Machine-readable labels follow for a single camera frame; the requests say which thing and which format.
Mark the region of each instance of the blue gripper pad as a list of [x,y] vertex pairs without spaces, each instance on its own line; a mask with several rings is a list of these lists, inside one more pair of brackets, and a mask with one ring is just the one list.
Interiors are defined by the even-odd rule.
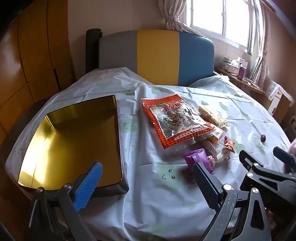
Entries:
[[217,212],[221,208],[219,203],[219,192],[211,182],[211,179],[216,177],[209,177],[205,172],[208,172],[208,170],[202,163],[196,163],[193,165],[193,177],[200,188],[202,195],[204,196],[209,208],[214,209]]
[[103,166],[101,163],[96,163],[95,166],[88,173],[80,187],[75,193],[74,208],[76,212],[80,209],[85,208],[91,195],[93,194],[96,186],[98,185],[103,174]]

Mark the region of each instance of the white tablecloth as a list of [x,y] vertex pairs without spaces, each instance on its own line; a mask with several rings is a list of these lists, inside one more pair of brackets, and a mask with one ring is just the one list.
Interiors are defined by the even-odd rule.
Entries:
[[[247,173],[239,162],[240,150],[251,153],[264,167],[282,171],[283,164],[273,156],[272,149],[279,146],[287,150],[290,143],[267,110],[231,84],[228,77],[213,76],[192,87],[196,88],[152,85],[127,68],[94,70],[52,97],[38,112],[15,143],[6,170],[16,181],[30,139],[48,112],[115,95],[121,155],[130,190],[125,195],[91,199],[80,211],[82,218],[95,237],[103,241],[198,240],[215,213],[208,208],[198,186],[188,183],[184,175],[187,165],[182,154],[196,149],[198,144],[178,151],[163,149],[140,99],[178,94],[193,106],[208,104],[220,112],[228,121],[224,130],[235,142],[236,153],[214,167],[215,175],[235,189],[239,189]],[[266,135],[264,144],[261,134]],[[235,210],[230,225],[234,225],[237,214]]]

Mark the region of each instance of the wooden shelf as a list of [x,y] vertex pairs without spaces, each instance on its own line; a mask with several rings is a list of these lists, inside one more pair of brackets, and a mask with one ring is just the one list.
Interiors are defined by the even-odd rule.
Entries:
[[235,86],[237,86],[238,88],[242,89],[242,88],[246,88],[252,91],[255,91],[259,94],[264,95],[264,91],[247,84],[246,82],[239,80],[237,77],[233,76],[232,74],[226,72],[225,70],[221,69],[221,68],[215,68],[215,71],[218,72],[219,74],[223,74],[229,77],[229,80],[231,83],[233,83]]

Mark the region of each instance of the tied curtain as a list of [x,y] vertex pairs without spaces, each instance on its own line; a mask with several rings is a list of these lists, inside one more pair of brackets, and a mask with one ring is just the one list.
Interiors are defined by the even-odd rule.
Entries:
[[165,17],[165,29],[204,37],[200,32],[193,30],[179,21],[179,16],[183,13],[186,6],[186,0],[158,0],[158,5]]

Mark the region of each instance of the orange snack package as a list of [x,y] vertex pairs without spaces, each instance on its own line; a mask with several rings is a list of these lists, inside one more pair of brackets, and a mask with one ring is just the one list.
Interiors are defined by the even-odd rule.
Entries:
[[204,139],[211,136],[213,128],[177,94],[142,102],[164,149],[205,133]]

